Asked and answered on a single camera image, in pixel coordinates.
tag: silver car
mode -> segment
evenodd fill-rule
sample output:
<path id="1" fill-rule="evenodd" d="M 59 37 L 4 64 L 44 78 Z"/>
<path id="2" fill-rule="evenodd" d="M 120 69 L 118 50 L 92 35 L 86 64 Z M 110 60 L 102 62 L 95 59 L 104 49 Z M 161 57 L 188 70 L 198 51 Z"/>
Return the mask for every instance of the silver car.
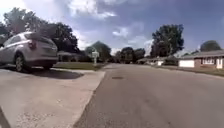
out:
<path id="1" fill-rule="evenodd" d="M 0 47 L 0 63 L 15 64 L 19 72 L 32 66 L 42 66 L 48 70 L 57 60 L 54 42 L 34 32 L 17 34 Z"/>

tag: garage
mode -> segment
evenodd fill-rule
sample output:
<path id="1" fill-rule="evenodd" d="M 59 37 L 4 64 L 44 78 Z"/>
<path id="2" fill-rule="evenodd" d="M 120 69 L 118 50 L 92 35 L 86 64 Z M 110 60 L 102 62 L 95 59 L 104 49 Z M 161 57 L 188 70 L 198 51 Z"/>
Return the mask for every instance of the garage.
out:
<path id="1" fill-rule="evenodd" d="M 179 67 L 194 68 L 194 60 L 180 60 Z"/>

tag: asphalt road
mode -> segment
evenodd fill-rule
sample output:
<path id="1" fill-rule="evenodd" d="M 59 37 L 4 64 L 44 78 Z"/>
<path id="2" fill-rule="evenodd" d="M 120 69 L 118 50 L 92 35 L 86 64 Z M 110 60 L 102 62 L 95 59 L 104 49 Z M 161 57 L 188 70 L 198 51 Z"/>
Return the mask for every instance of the asphalt road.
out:
<path id="1" fill-rule="evenodd" d="M 75 128 L 224 128 L 224 79 L 110 65 Z"/>

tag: residential street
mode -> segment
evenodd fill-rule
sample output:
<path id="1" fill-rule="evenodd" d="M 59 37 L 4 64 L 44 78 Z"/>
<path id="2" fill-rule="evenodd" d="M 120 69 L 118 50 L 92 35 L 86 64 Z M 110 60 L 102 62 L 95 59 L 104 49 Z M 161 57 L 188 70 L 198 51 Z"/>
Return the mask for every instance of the residential street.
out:
<path id="1" fill-rule="evenodd" d="M 75 128 L 223 128 L 224 79 L 109 65 Z"/>

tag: grass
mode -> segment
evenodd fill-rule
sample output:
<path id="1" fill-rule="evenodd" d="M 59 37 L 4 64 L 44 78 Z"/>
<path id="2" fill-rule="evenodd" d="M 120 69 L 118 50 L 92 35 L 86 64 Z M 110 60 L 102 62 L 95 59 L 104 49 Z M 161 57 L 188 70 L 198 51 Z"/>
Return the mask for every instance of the grass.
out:
<path id="1" fill-rule="evenodd" d="M 54 65 L 54 68 L 62 69 L 73 69 L 73 70 L 99 70 L 104 67 L 106 64 L 98 63 L 97 66 L 94 66 L 93 63 L 84 63 L 84 62 L 58 62 Z"/>
<path id="2" fill-rule="evenodd" d="M 222 70 L 222 69 L 181 68 L 181 67 L 177 67 L 177 66 L 156 66 L 156 68 L 163 68 L 163 69 L 170 69 L 170 70 L 180 70 L 180 71 L 187 71 L 187 72 L 194 72 L 194 73 L 201 73 L 201 74 L 208 74 L 208 75 L 215 75 L 215 76 L 224 77 L 224 70 Z"/>

